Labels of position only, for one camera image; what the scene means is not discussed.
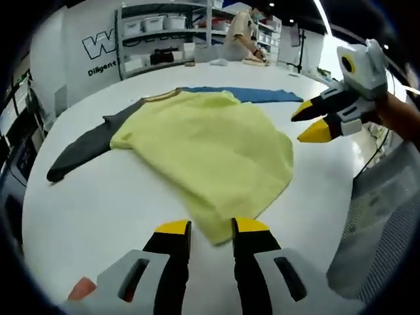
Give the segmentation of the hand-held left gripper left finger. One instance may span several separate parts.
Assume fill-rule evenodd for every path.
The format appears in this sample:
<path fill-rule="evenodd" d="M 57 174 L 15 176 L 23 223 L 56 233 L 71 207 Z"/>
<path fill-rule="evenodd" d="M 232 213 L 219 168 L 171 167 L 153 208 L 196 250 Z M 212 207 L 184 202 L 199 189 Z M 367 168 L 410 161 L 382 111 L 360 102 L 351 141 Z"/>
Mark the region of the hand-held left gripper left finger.
<path fill-rule="evenodd" d="M 180 314 L 188 281 L 191 222 L 158 226 L 141 250 L 131 250 L 97 278 L 101 314 Z"/>

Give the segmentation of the person's left hand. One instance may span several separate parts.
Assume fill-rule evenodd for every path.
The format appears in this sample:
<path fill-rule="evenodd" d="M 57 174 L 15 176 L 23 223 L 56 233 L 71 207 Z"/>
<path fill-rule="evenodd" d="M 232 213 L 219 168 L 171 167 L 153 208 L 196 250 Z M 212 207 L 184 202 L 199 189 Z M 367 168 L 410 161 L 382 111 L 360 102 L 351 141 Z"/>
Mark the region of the person's left hand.
<path fill-rule="evenodd" d="M 90 295 L 96 289 L 96 284 L 89 278 L 82 277 L 68 295 L 68 300 L 79 301 Z"/>

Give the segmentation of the person's right hand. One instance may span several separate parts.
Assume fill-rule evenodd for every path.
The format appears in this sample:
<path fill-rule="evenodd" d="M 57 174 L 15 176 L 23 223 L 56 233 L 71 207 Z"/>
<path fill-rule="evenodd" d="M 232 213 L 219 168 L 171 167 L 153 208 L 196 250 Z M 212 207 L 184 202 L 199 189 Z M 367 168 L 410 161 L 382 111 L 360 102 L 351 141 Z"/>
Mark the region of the person's right hand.
<path fill-rule="evenodd" d="M 409 104 L 388 93 L 375 99 L 375 107 L 382 125 L 401 138 L 408 139 L 411 136 L 410 120 L 415 117 L 415 110 Z"/>

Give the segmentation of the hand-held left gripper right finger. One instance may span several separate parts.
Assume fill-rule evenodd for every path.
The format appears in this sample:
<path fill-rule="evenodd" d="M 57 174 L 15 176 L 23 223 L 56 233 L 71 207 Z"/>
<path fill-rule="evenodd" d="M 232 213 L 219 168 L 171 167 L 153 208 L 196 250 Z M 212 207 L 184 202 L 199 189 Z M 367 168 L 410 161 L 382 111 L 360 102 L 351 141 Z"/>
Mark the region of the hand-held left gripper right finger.
<path fill-rule="evenodd" d="M 282 248 L 267 225 L 232 219 L 234 277 L 244 314 L 331 314 L 326 278 L 298 252 Z"/>

